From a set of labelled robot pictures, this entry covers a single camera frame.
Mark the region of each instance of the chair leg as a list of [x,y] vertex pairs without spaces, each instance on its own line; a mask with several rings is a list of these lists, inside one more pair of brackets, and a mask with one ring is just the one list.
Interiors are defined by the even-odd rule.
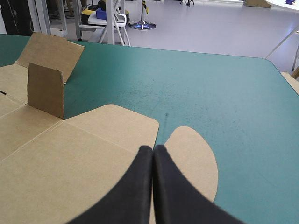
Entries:
[[102,43],[102,42],[103,42],[106,33],[107,33],[107,26],[105,26],[105,28],[104,28],[104,30],[103,30],[103,33],[102,33],[102,35],[101,35],[101,37],[100,37],[100,40],[99,40],[99,43]]
[[120,29],[119,29],[119,26],[117,25],[117,22],[116,22],[116,19],[114,18],[114,24],[115,24],[115,28],[117,30],[117,33],[118,33],[118,36],[120,37],[120,40],[121,40],[121,44],[122,46],[125,46],[124,42],[123,42],[123,39],[121,37],[121,32],[120,32]]
[[126,36],[126,39],[128,41],[128,45],[131,47],[131,43],[130,43],[130,40],[129,40],[129,37],[128,37],[128,34],[127,34],[127,30],[125,27],[123,27],[123,31],[125,32],[125,36]]

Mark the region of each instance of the table leg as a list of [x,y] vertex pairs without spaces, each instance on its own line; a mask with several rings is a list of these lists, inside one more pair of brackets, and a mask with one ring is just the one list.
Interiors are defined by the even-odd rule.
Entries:
[[293,29],[288,36],[286,36],[266,57],[265,59],[267,59],[281,44],[283,44],[283,42],[285,42],[293,33],[295,33],[297,30],[299,29],[299,25],[295,27],[295,29]]

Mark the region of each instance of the rounded cardboard flap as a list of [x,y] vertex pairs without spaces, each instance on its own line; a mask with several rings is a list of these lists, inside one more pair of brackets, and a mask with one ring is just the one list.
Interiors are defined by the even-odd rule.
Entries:
[[211,202],[218,185],[218,169],[214,153],[205,139],[190,127],[174,130],[165,147],[185,178]]

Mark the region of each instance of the white table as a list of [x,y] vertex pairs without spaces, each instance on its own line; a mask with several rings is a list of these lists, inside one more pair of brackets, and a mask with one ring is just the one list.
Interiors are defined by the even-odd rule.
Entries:
[[[292,5],[286,4],[285,0],[265,0],[268,4],[275,6],[275,7],[279,7],[282,8],[284,10],[287,11],[291,11],[291,12],[296,12],[299,13],[299,0],[297,0],[295,3],[293,3]],[[285,42],[293,33],[295,33],[297,30],[299,29],[299,25],[296,26],[290,33],[288,36],[286,36],[265,58],[268,58],[283,42]],[[295,67],[295,63],[296,63],[296,58],[297,58],[297,54],[298,54],[298,49],[299,49],[299,45],[297,48],[297,52],[296,52],[296,56],[295,56],[295,60],[294,60],[294,65],[292,70],[294,70]]]

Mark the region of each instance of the upright cardboard flap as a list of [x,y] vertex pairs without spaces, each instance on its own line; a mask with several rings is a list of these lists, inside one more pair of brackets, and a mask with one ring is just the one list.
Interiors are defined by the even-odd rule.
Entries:
[[64,86],[61,71],[29,63],[28,105],[64,118]]
[[29,63],[62,71],[66,82],[79,60],[84,46],[67,41],[65,38],[33,33],[17,64],[28,68]]
[[218,185],[217,163],[211,148],[195,130],[178,127],[165,147],[185,178],[211,202]]

